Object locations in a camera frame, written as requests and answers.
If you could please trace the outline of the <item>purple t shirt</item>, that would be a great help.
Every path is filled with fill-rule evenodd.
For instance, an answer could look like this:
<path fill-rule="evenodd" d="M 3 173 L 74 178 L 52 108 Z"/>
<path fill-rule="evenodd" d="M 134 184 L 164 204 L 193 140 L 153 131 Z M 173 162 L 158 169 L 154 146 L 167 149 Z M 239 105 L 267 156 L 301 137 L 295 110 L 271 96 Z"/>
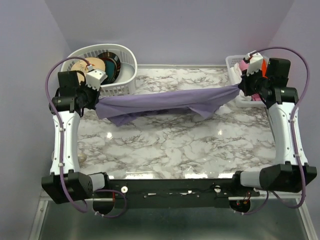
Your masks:
<path fill-rule="evenodd" d="M 237 85 L 218 88 L 168 91 L 161 93 L 104 97 L 96 105 L 96 115 L 122 126 L 143 115 L 190 110 L 203 119 L 239 95 Z"/>

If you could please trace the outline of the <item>white rectangular tray basket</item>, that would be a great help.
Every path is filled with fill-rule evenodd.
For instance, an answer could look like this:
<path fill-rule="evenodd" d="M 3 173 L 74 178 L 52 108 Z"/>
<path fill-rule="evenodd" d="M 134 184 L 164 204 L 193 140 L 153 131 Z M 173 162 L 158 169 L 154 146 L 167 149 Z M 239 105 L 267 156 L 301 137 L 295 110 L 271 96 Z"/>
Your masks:
<path fill-rule="evenodd" d="M 238 85 L 241 78 L 239 63 L 243 60 L 244 55 L 230 55 L 225 59 L 228 77 L 231 85 Z M 234 99 L 235 105 L 239 108 L 264 108 L 265 104 L 262 101 L 253 101 L 251 96 L 245 96 L 242 91 Z"/>

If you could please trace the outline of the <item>white oval dish basket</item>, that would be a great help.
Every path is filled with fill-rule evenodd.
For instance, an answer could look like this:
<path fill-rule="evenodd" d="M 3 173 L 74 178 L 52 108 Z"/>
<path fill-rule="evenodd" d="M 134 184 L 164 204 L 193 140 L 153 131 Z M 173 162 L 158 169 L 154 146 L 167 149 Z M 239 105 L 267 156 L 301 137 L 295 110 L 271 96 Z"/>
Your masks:
<path fill-rule="evenodd" d="M 121 63 L 119 75 L 111 84 L 102 84 L 100 97 L 132 95 L 136 91 L 137 60 L 133 52 L 120 44 L 95 44 L 80 48 L 70 57 L 97 58 L 104 53 L 116 55 Z"/>

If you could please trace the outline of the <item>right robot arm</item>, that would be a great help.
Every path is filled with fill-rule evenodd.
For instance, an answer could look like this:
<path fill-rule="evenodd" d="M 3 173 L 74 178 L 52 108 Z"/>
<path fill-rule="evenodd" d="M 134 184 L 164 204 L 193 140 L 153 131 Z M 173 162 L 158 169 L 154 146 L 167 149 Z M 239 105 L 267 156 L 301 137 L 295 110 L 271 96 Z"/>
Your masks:
<path fill-rule="evenodd" d="M 241 196 L 248 187 L 265 191 L 298 193 L 316 176 L 304 154 L 298 124 L 298 91 L 288 87 L 291 62 L 270 58 L 263 70 L 264 57 L 255 53 L 243 59 L 248 67 L 242 72 L 239 89 L 245 96 L 258 94 L 266 107 L 275 142 L 274 165 L 260 171 L 243 171 L 230 183 L 230 191 Z"/>

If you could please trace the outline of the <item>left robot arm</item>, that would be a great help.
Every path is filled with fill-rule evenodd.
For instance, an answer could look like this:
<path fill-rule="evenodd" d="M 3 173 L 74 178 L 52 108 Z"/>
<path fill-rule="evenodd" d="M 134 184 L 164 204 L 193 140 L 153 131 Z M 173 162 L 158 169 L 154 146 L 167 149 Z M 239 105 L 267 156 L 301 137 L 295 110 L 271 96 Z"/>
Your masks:
<path fill-rule="evenodd" d="M 84 81 L 79 81 L 79 74 L 76 70 L 59 72 L 59 87 L 49 99 L 54 122 L 54 152 L 49 175 L 41 179 L 41 186 L 56 204 L 84 201 L 94 192 L 104 198 L 111 191 L 106 173 L 81 173 L 78 160 L 81 117 L 85 109 L 96 108 L 101 83 L 107 75 L 100 69 L 93 69 L 84 74 Z"/>

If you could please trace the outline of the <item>orange rolled t shirt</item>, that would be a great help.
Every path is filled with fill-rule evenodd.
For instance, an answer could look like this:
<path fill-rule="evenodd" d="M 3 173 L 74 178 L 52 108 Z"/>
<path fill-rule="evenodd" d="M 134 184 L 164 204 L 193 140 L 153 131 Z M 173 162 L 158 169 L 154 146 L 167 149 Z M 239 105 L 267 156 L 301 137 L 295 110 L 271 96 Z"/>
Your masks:
<path fill-rule="evenodd" d="M 266 60 L 265 60 L 265 59 L 262 60 L 261 71 L 262 71 L 262 76 L 263 76 L 264 78 L 266 78 L 266 77 L 267 77 L 267 76 L 266 76 L 267 63 L 266 63 Z"/>

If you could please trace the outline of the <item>beige floral plate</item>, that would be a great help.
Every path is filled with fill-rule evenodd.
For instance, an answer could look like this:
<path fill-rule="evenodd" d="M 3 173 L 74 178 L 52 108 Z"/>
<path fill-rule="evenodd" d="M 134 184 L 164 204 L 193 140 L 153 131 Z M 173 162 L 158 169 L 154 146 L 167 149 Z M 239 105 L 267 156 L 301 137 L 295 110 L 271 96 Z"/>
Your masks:
<path fill-rule="evenodd" d="M 103 60 L 101 60 L 100 58 L 97 57 L 87 57 L 85 58 L 92 66 L 93 69 L 99 69 L 102 71 L 106 70 L 106 66 Z M 85 81 L 85 77 L 87 75 L 87 73 L 89 72 L 88 68 L 87 68 L 87 63 L 83 60 L 79 60 L 77 61 L 70 69 L 71 71 L 77 71 L 77 77 L 78 77 L 78 81 L 84 82 Z"/>

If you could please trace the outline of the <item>pink rolled t shirt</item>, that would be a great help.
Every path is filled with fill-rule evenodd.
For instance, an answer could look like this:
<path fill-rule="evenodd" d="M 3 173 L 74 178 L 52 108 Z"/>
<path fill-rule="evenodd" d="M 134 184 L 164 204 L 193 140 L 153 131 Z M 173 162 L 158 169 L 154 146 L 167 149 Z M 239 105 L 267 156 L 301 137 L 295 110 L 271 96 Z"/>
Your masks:
<path fill-rule="evenodd" d="M 238 63 L 239 69 L 243 72 L 248 69 L 249 63 L 245 62 L 243 59 Z"/>

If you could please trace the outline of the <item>dark teal plate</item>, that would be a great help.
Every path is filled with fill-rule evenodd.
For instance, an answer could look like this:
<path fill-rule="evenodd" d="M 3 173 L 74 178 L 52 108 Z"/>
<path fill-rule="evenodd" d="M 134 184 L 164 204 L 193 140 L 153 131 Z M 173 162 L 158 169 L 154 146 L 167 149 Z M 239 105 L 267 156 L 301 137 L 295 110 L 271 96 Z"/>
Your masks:
<path fill-rule="evenodd" d="M 102 82 L 103 85 L 112 84 L 115 81 L 117 65 L 113 60 L 105 60 L 105 73 L 107 78 Z"/>

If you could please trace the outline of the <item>black rimmed plate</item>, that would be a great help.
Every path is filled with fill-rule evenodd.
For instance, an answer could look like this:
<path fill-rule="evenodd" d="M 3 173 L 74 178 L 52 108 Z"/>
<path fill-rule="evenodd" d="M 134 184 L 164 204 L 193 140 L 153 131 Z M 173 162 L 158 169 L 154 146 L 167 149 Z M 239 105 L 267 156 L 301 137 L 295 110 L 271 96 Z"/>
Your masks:
<path fill-rule="evenodd" d="M 105 63 L 105 60 L 112 60 L 116 63 L 116 67 L 117 67 L 116 74 L 115 74 L 115 80 L 116 80 L 120 74 L 120 71 L 121 71 L 121 61 L 120 61 L 119 57 L 113 52 L 106 51 L 106 52 L 99 54 L 97 56 L 97 58 L 103 60 L 104 63 Z"/>

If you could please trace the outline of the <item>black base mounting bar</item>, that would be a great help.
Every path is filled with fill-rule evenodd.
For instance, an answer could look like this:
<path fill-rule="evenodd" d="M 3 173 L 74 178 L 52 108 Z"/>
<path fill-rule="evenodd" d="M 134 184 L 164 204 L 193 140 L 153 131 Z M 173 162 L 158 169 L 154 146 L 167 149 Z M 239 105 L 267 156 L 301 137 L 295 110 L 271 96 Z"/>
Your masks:
<path fill-rule="evenodd" d="M 232 178 L 111 179 L 106 189 L 118 192 L 96 191 L 93 197 L 114 200 L 118 209 L 229 208 L 229 198 L 260 195 Z"/>

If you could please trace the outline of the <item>aluminium rail frame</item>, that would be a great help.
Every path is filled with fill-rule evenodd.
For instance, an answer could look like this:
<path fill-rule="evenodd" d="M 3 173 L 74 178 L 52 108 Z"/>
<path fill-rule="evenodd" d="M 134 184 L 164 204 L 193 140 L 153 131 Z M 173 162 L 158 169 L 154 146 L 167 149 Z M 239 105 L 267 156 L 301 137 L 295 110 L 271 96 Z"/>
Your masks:
<path fill-rule="evenodd" d="M 300 199 L 301 194 L 300 193 L 288 193 L 288 192 L 276 192 L 276 194 L 282 199 L 282 200 L 288 200 L 288 199 Z M 266 191 L 260 191 L 260 196 L 252 196 L 250 200 L 264 200 L 267 197 Z M 244 197 L 228 197 L 230 201 L 234 200 L 242 200 Z M 269 193 L 269 200 L 271 199 L 277 199 L 277 197 L 273 193 Z M 51 197 L 45 193 L 43 190 L 40 192 L 40 201 L 52 201 Z M 106 197 L 94 197 L 88 199 L 89 201 L 111 201 L 111 198 L 106 198 Z"/>

